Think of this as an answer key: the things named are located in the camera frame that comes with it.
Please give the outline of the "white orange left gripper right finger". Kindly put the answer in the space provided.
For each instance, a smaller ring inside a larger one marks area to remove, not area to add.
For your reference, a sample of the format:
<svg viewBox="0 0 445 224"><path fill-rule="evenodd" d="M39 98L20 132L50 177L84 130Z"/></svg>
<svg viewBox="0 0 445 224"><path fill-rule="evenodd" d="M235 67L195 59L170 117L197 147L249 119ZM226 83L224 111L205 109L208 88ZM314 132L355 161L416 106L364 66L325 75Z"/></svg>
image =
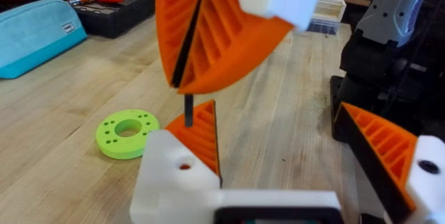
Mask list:
<svg viewBox="0 0 445 224"><path fill-rule="evenodd" d="M334 131L347 143L375 191L386 223L444 222L444 142L416 136L342 102Z"/></svg>

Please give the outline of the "white orange left gripper left finger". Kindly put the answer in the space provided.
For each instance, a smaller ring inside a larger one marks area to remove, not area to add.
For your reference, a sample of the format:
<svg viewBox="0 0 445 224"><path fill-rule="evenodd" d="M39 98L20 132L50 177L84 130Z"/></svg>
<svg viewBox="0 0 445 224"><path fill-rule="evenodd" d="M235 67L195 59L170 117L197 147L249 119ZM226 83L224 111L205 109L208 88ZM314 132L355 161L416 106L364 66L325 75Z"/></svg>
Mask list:
<svg viewBox="0 0 445 224"><path fill-rule="evenodd" d="M222 185L216 103L149 133L129 209L133 223L212 223Z"/></svg>

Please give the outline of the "finger of the white orange right gripper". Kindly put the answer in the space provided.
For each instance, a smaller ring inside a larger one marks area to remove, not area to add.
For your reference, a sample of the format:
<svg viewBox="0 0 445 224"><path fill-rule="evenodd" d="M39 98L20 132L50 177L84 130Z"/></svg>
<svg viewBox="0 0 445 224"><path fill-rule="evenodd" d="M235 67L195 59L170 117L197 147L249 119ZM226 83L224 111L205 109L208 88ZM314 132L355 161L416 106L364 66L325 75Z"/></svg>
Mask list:
<svg viewBox="0 0 445 224"><path fill-rule="evenodd" d="M156 0L156 28L166 79L178 86L184 77L188 53L202 0Z"/></svg>
<svg viewBox="0 0 445 224"><path fill-rule="evenodd" d="M308 27L317 1L197 0L179 93L212 93L242 79L289 31Z"/></svg>

